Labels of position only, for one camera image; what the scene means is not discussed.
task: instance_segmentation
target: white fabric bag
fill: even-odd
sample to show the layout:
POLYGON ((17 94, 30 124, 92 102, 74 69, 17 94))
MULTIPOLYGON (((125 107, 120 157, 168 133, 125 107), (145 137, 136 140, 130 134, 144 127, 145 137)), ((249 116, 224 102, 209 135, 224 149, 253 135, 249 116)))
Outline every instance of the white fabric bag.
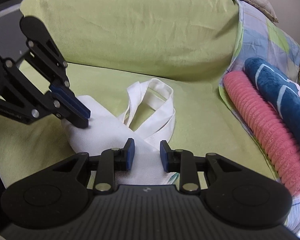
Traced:
POLYGON ((173 89, 157 78, 147 82, 136 82, 127 88, 129 103, 127 110, 119 117, 112 115, 90 96, 78 99, 91 111, 89 126, 80 129, 66 119, 62 126, 72 149, 88 152, 90 156, 100 155, 113 147, 122 148, 128 138, 135 141, 135 155, 131 171, 117 172, 116 183, 133 185, 168 184, 174 173, 165 173, 160 159, 160 141, 169 141, 175 124, 173 89), (149 89, 157 92, 165 100, 149 89), (155 112, 134 132, 129 126, 141 102, 155 112))

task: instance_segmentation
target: rolled blanket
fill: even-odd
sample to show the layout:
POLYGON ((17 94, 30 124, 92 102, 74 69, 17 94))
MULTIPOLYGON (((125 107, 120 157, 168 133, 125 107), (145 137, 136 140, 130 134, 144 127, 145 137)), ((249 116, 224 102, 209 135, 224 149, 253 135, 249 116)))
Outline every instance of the rolled blanket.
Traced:
POLYGON ((263 99, 242 71, 223 79, 226 91, 265 149, 291 195, 300 195, 300 146, 277 112, 263 99))
POLYGON ((261 58, 248 58, 244 71, 300 145, 300 86, 261 58))

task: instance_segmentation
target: bolt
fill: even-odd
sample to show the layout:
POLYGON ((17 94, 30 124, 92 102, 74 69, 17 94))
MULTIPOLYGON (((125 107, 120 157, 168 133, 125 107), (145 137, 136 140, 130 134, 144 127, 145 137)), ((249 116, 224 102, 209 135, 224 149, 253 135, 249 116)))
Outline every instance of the bolt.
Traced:
POLYGON ((32 109, 31 114, 34 118, 38 118, 39 117, 39 112, 37 109, 32 109))
POLYGON ((7 66, 8 68, 11 68, 11 67, 13 66, 12 61, 8 59, 8 60, 6 61, 6 66, 7 66))
POLYGON ((60 108, 60 102, 58 100, 54 100, 53 104, 56 108, 60 108))
POLYGON ((95 189, 98 191, 108 191, 108 190, 111 190, 111 185, 108 183, 98 183, 95 186, 95 189))
POLYGON ((182 188, 186 191, 196 191, 196 190, 198 190, 199 186, 194 183, 186 183, 186 184, 183 184, 182 188))

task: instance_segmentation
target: pink rolled blanket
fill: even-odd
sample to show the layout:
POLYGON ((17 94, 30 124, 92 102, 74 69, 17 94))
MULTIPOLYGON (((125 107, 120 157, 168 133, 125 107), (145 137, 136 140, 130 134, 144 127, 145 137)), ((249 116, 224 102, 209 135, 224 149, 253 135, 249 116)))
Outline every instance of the pink rolled blanket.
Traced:
POLYGON ((242 71, 223 79, 238 112, 268 155, 291 195, 300 195, 300 146, 273 107, 266 102, 242 71))

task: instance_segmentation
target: white bag handle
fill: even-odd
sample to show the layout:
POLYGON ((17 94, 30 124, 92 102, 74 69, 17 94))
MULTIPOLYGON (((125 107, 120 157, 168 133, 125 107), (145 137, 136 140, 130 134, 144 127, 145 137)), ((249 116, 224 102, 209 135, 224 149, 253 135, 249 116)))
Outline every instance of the white bag handle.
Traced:
POLYGON ((129 104, 125 112, 118 119, 126 126, 130 126, 138 106, 146 103, 155 112, 145 120, 135 131, 147 143, 159 149, 160 141, 169 141, 175 124, 175 109, 173 107, 173 89, 157 78, 147 82, 136 82, 127 88, 129 104), (165 101, 149 89, 165 98, 165 101))

